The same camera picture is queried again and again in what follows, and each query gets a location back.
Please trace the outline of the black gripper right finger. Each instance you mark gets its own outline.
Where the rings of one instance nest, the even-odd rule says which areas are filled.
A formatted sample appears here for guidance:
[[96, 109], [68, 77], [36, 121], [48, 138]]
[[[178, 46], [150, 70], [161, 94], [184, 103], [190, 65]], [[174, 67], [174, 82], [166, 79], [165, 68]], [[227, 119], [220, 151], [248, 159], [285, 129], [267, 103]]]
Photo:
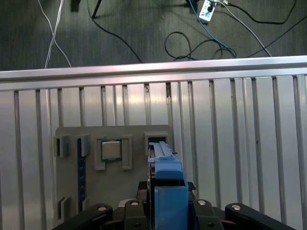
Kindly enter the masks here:
[[240, 203], [231, 203], [224, 210], [209, 201], [197, 199], [196, 187], [189, 186], [189, 230], [290, 230], [291, 227]]

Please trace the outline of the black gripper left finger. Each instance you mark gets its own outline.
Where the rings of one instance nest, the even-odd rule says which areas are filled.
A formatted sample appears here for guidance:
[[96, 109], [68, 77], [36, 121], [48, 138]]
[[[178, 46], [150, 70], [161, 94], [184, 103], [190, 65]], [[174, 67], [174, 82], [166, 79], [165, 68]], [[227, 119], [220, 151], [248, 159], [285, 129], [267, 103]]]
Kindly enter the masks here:
[[58, 230], [149, 230], [147, 182], [139, 182], [135, 199], [120, 201], [113, 209], [95, 204], [56, 226]]

